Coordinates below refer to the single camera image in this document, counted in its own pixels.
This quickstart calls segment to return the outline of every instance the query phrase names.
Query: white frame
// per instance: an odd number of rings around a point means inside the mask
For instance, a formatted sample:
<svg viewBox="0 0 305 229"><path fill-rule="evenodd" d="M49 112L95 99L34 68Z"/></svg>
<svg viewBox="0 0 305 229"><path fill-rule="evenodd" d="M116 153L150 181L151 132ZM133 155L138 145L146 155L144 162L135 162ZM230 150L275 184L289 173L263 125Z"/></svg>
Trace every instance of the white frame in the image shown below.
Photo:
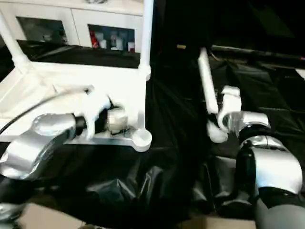
<svg viewBox="0 0 305 229"><path fill-rule="evenodd" d="M88 25L134 30L135 52L141 52L143 17L136 15L72 9L80 45L92 47Z"/></svg>
<svg viewBox="0 0 305 229"><path fill-rule="evenodd" d="M0 10L17 40L26 40L17 17L61 21L69 45L79 45L71 9L53 6L40 6L22 3L0 3Z"/></svg>

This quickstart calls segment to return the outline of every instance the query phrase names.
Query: white plastic piece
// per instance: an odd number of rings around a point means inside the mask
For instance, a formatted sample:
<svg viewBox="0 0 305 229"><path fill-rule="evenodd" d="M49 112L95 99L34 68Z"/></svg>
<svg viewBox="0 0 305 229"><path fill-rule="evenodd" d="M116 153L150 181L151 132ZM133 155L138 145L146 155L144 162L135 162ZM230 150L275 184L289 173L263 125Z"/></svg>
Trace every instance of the white plastic piece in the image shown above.
<svg viewBox="0 0 305 229"><path fill-rule="evenodd" d="M144 152L149 149L152 142L152 134L146 129L138 129L132 134L133 148Z"/></svg>
<svg viewBox="0 0 305 229"><path fill-rule="evenodd" d="M219 129L214 123L208 121L207 123L207 133L210 140L214 143L222 143L228 140L228 134Z"/></svg>
<svg viewBox="0 0 305 229"><path fill-rule="evenodd" d="M223 118L225 115L231 112L238 112L242 109L242 100L240 98L240 91L237 87L225 86L222 94L224 94L223 106L218 114L217 122L219 127L229 132L228 128L223 124Z"/></svg>
<svg viewBox="0 0 305 229"><path fill-rule="evenodd" d="M98 88L92 88L82 105L83 112L81 115L85 118L87 130L85 139L90 140L95 134L95 121L99 118L104 109L111 106L108 96Z"/></svg>
<svg viewBox="0 0 305 229"><path fill-rule="evenodd" d="M154 0L144 1L142 48L139 69L146 74L146 80L151 77L150 56L153 26L153 3Z"/></svg>
<svg viewBox="0 0 305 229"><path fill-rule="evenodd" d="M199 64L200 77L203 86L203 93L205 97L206 109L209 114L217 114L218 104L216 100L208 55L205 48L201 50L198 59L198 64Z"/></svg>

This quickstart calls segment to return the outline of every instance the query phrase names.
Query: cabinet door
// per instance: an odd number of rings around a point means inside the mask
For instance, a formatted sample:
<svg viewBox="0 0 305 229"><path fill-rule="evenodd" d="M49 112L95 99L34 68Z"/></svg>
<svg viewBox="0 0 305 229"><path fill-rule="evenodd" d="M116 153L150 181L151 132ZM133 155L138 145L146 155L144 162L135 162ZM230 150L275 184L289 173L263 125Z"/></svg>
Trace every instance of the cabinet door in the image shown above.
<svg viewBox="0 0 305 229"><path fill-rule="evenodd" d="M142 16L72 9L80 45L92 47L97 41L100 47L104 40L107 49L117 49L115 39L120 40L119 50L128 50L129 44L134 44L132 50L141 52Z"/></svg>
<svg viewBox="0 0 305 229"><path fill-rule="evenodd" d="M79 45L71 9L22 3L0 3L0 9L18 40Z"/></svg>

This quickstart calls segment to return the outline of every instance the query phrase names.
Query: black joint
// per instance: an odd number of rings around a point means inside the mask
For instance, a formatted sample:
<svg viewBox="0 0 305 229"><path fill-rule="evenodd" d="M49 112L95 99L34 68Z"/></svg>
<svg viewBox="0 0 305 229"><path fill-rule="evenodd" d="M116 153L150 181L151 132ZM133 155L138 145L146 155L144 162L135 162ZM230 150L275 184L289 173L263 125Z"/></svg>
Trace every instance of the black joint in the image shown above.
<svg viewBox="0 0 305 229"><path fill-rule="evenodd" d="M251 142L247 142L239 151L236 158L235 188L238 191L254 195L256 180L256 165Z"/></svg>
<svg viewBox="0 0 305 229"><path fill-rule="evenodd" d="M253 124L246 126L239 132L239 143L241 144L248 138L259 135L275 136L269 127L261 124Z"/></svg>
<svg viewBox="0 0 305 229"><path fill-rule="evenodd" d="M228 127L229 116L230 116L230 114L226 114L223 118L223 125L226 127Z"/></svg>
<svg viewBox="0 0 305 229"><path fill-rule="evenodd" d="M295 205L304 207L300 195L275 187L262 187L258 189L259 198L268 208L279 205Z"/></svg>
<svg viewBox="0 0 305 229"><path fill-rule="evenodd" d="M95 133L100 133L106 131L106 124L107 124L107 116L108 116L108 110L103 110L99 118L95 121Z"/></svg>
<svg viewBox="0 0 305 229"><path fill-rule="evenodd" d="M83 116L75 117L76 136L81 135L82 131L87 128L86 120Z"/></svg>

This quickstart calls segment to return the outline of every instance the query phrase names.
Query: white bar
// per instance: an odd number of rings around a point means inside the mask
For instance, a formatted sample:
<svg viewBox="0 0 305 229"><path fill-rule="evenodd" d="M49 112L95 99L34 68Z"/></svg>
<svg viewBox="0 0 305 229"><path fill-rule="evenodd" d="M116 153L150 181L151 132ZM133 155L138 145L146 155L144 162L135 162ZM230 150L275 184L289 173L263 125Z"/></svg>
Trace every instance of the white bar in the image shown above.
<svg viewBox="0 0 305 229"><path fill-rule="evenodd" d="M206 109L209 114L218 113L218 104L215 95L215 89L212 80L211 69L209 65L208 55L206 49L201 50L198 59L200 77L202 80L202 87L205 97Z"/></svg>
<svg viewBox="0 0 305 229"><path fill-rule="evenodd" d="M19 68L19 66L24 66L30 63L28 57L23 53L19 44L14 39L1 11L0 11L0 34L6 46L9 49L14 64L17 68Z"/></svg>
<svg viewBox="0 0 305 229"><path fill-rule="evenodd" d="M150 66L154 0L144 0L143 31L140 68Z"/></svg>

